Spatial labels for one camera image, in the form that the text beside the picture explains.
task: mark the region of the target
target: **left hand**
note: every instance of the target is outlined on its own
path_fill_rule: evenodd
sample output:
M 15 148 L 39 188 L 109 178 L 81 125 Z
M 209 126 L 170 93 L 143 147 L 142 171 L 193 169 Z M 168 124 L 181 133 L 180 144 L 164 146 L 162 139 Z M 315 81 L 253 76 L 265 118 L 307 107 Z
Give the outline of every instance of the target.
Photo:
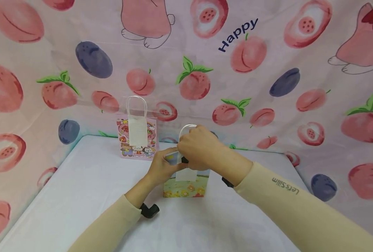
M 170 165 L 167 160 L 164 159 L 167 154 L 175 151 L 177 151 L 177 148 L 172 147 L 156 152 L 145 179 L 149 180 L 154 186 L 157 186 L 166 182 L 175 172 L 185 169 L 188 164 L 181 163 Z

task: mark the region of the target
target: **pink gift bag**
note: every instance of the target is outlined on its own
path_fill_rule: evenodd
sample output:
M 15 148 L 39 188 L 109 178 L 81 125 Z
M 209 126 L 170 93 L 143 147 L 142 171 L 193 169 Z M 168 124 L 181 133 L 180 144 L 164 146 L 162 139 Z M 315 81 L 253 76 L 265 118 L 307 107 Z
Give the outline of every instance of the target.
M 145 105 L 143 117 L 131 115 L 129 100 L 140 98 Z M 147 103 L 140 96 L 129 96 L 126 101 L 128 114 L 117 115 L 118 139 L 121 144 L 121 157 L 124 159 L 152 160 L 158 150 L 156 119 L 147 118 Z

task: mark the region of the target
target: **paper gift bag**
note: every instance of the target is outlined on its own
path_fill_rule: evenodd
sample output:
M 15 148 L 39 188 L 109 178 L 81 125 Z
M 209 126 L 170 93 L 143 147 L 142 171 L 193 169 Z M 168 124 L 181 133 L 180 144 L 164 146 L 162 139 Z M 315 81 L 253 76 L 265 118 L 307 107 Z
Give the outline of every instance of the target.
M 140 98 L 145 106 L 143 117 L 131 115 L 129 101 L 132 97 Z M 147 118 L 147 103 L 140 96 L 129 96 L 126 101 L 128 114 L 117 115 L 118 139 L 121 144 L 121 157 L 124 159 L 152 160 L 159 142 L 157 122 Z
M 185 125 L 184 129 L 196 127 L 196 125 Z M 166 160 L 175 165 L 181 162 L 182 154 L 179 152 L 171 153 Z M 209 180 L 210 170 L 196 171 L 186 168 L 174 173 L 171 178 L 164 183 L 163 197 L 203 197 L 205 196 L 207 181 Z

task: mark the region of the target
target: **white rope handle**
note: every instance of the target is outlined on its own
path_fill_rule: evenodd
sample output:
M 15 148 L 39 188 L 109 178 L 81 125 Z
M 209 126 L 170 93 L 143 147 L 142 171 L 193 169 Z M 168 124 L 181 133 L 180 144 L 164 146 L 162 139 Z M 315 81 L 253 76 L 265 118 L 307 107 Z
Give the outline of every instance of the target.
M 144 100 L 144 98 L 140 97 L 140 96 L 129 96 L 127 99 L 126 99 L 126 111 L 128 112 L 128 116 L 130 115 L 130 112 L 129 112 L 129 101 L 131 100 L 132 97 L 136 97 L 136 98 L 140 98 L 142 99 L 143 103 L 144 103 L 144 106 L 145 106 L 145 117 L 147 117 L 147 103 L 146 101 Z

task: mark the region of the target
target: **beige arm sleeve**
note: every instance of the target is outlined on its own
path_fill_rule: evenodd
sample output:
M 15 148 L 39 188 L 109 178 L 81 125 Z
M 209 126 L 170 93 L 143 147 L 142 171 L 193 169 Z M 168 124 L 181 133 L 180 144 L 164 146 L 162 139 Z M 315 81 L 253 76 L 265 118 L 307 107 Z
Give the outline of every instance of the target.
M 302 252 L 373 251 L 371 234 L 256 162 L 234 190 L 268 215 Z
M 113 252 L 140 217 L 141 210 L 123 195 L 86 228 L 68 252 Z

